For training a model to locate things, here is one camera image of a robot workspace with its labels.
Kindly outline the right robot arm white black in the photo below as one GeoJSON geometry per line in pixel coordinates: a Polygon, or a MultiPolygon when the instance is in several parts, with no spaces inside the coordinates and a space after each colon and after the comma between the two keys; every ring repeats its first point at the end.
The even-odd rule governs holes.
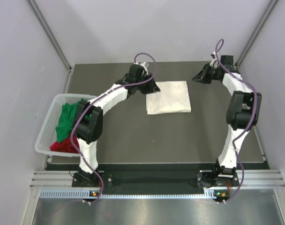
{"type": "Polygon", "coordinates": [[[233,56],[219,57],[214,52],[211,57],[212,61],[205,64],[192,80],[202,84],[210,84],[213,80],[220,81],[231,94],[226,112],[227,137],[210,175],[212,182],[221,186],[235,179],[237,157],[246,136],[258,122],[262,95],[243,81],[233,63],[233,56]]]}

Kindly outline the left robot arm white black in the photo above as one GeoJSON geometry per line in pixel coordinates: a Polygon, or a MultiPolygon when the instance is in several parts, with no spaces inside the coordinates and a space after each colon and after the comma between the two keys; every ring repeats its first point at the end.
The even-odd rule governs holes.
{"type": "Polygon", "coordinates": [[[148,63],[135,62],[122,79],[98,97],[77,106],[72,123],[72,135],[79,145],[80,171],[78,176],[89,186],[97,184],[99,175],[96,171],[97,141],[103,132],[103,117],[118,103],[128,99],[137,91],[144,95],[160,92],[153,75],[148,72],[148,63]]]}

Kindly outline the white t shirt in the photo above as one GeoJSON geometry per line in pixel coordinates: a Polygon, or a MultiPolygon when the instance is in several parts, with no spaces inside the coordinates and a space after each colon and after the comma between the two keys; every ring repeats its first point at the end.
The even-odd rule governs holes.
{"type": "Polygon", "coordinates": [[[157,82],[156,85],[160,91],[146,95],[148,115],[191,112],[186,81],[157,82]]]}

